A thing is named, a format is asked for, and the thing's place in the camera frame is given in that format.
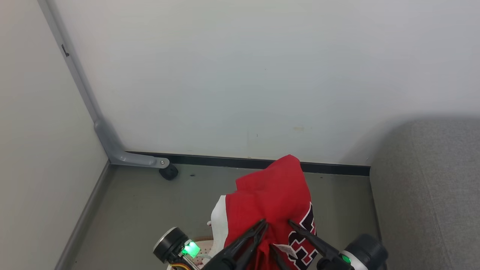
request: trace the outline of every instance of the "green led light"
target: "green led light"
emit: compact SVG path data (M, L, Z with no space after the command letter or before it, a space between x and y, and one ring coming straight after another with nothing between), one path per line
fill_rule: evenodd
M197 246L197 244L195 244L195 242L192 241L186 245L181 252L184 255L188 254L190 257L195 258L200 252L200 248Z
M352 260L351 260L349 257L347 257L347 256L345 256L345 255L343 255L343 254L342 254L342 259L343 259L346 263L348 263L348 264L350 264L350 263L352 262Z

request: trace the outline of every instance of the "floor trim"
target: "floor trim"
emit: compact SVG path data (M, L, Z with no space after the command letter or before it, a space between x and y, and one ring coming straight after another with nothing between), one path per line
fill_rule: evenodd
M274 160L238 159L238 158L176 155L176 154L162 154L162 153L149 153L149 152L131 152L131 153L154 156L157 158L166 158L166 159L169 159L170 162L174 164L190 164L190 165L232 167L232 168L244 168L244 169L265 169L266 167L268 167L270 164L274 162ZM325 163L312 163L312 162L301 162L300 164L304 172L370 176L369 166L339 165L339 164L325 164Z
M80 248L84 234L92 221L93 215L96 212L96 208L100 204L100 201L103 197L103 194L109 184L109 181L106 180L106 176L110 171L110 160L107 160L105 167L103 168L98 181L93 188L90 197L88 198L87 204L80 215L80 218L73 229L70 238L68 239L67 244L60 256L60 259L57 262L54 270L68 270L73 264L76 253Z

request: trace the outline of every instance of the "white wall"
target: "white wall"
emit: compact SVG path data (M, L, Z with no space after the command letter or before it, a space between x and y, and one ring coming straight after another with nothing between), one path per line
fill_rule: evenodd
M106 162L37 1L0 1L0 269L55 267Z
M480 114L480 1L49 0L128 150L369 164Z

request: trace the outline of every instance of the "black baseboard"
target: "black baseboard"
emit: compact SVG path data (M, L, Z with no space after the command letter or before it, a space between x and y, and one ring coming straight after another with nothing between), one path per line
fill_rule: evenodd
M238 159L238 158L221 158L208 156L194 156L194 155L176 155L176 154L160 154L148 152L131 152L135 154L154 156L158 158L166 158L174 164L191 164L204 166L218 166L218 167L232 167L244 169L265 169L274 160L256 160L256 159ZM360 175L369 176L369 166L355 166L355 165L338 165L338 164L324 164L301 162L301 168L304 172L313 173L328 173L328 174L342 174L342 175Z

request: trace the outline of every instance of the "gray floor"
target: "gray floor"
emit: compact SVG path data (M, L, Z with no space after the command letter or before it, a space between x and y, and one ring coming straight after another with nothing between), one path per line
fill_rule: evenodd
M105 195L72 261L72 270L166 269L153 245L171 227L191 238L211 235L206 225L220 195L235 190L248 169L177 165L176 180L156 169L114 167ZM360 233L377 235L368 177L306 173L317 234L343 249Z

